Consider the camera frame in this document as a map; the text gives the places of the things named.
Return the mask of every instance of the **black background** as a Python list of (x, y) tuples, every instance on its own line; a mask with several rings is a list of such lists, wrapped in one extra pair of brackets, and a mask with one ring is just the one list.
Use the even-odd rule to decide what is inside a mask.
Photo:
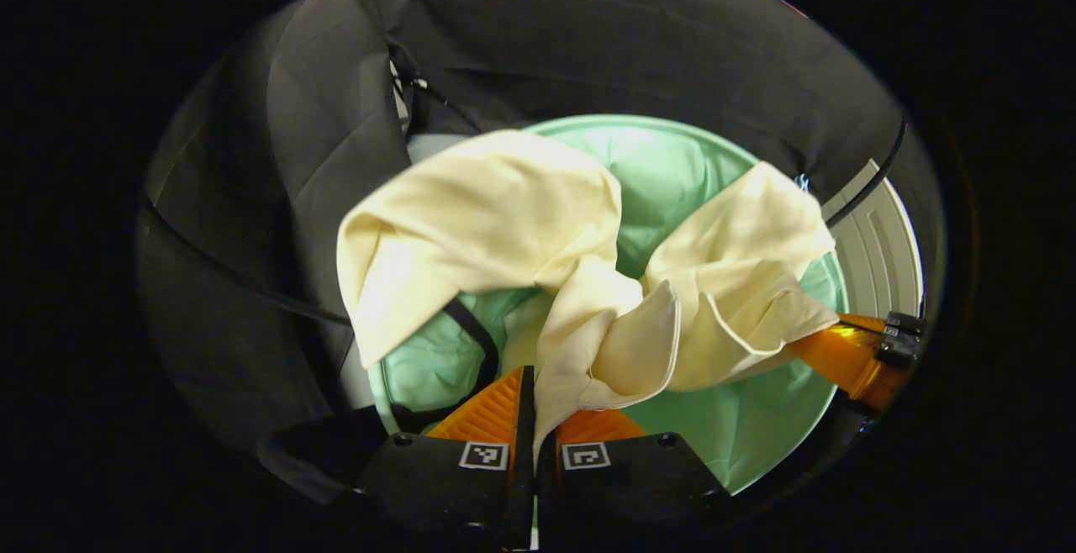
[[(18, 529), (3, 538), (181, 551), (329, 538), (315, 509), (188, 413), (134, 297), (134, 194), (172, 110), (231, 39), (291, 1), (5, 1), (16, 286), (2, 371), (14, 487), (0, 511)], [(1072, 504), (1056, 493), (1073, 481), (1060, 454), (1073, 431), (1072, 0), (787, 1), (960, 147), (974, 204), (958, 226), (975, 251), (959, 259), (978, 280), (971, 328), (931, 354), (859, 453), (723, 547), (1060, 550), (1067, 536), (1071, 549)]]

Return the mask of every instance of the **black strap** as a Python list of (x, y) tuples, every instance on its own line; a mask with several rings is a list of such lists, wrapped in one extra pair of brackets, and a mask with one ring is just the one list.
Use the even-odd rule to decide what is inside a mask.
[(493, 337), (490, 332), (482, 326), (482, 323), (478, 321), (475, 314), (470, 313), (467, 306), (463, 304), (459, 299), (453, 299), (449, 301), (449, 304), (444, 306), (441, 311), (449, 314), (449, 316), (459, 325), (464, 331), (479, 343), (482, 348), (482, 364), (478, 368), (478, 378), (475, 380), (475, 385), (471, 387), (470, 393), (468, 393), (458, 402), (447, 406), (444, 408), (439, 408), (436, 410), (427, 410), (425, 412), (412, 412), (409, 408), (404, 405), (393, 403), (393, 419), (396, 419), (396, 424), (399, 425), (401, 431), (407, 431), (408, 434), (417, 434), (422, 431), (426, 425), (430, 423), (436, 423), (442, 421), (447, 415), (452, 414), (457, 408), (464, 405), (467, 400), (471, 399), (477, 393), (489, 387), (493, 381), (497, 378), (497, 367), (500, 364), (500, 352), (497, 350), (497, 343), (494, 342)]

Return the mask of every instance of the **white fabric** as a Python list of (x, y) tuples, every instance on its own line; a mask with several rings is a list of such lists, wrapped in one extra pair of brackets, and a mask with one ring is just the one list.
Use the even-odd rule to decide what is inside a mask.
[(363, 366), (457, 293), (542, 287), (554, 299), (529, 329), (537, 459), (576, 410), (720, 383), (836, 322), (798, 285), (833, 247), (818, 203), (769, 165), (684, 221), (641, 281), (614, 268), (620, 215), (620, 185), (596, 159), (530, 132), (472, 137), (402, 171), (340, 225)]

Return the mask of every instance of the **green fabric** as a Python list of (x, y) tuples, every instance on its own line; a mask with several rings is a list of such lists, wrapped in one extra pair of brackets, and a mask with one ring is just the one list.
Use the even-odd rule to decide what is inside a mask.
[[(562, 117), (529, 129), (599, 159), (621, 184), (617, 269), (640, 278), (653, 251), (699, 205), (759, 160), (711, 132), (656, 117)], [(804, 290), (846, 311), (844, 278), (834, 255), (811, 264)], [(505, 316), (535, 289), (461, 299), (497, 345)], [(482, 351), (439, 314), (370, 369), (373, 391), (416, 411), (441, 408), (475, 385)], [(736, 494), (788, 456), (822, 416), (836, 387), (799, 360), (731, 385), (663, 392), (625, 410), (647, 433), (677, 431), (730, 493)]]

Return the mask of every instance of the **laundry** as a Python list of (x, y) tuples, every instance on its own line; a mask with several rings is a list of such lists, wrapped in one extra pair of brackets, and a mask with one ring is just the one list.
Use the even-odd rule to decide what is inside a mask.
[(527, 132), (473, 137), (404, 171), (340, 227), (364, 366), (462, 292), (539, 286), (553, 301), (529, 329), (537, 448), (576, 410), (720, 383), (836, 322), (797, 282), (833, 240), (817, 201), (773, 167), (680, 224), (641, 281), (615, 271), (620, 210), (599, 162)]

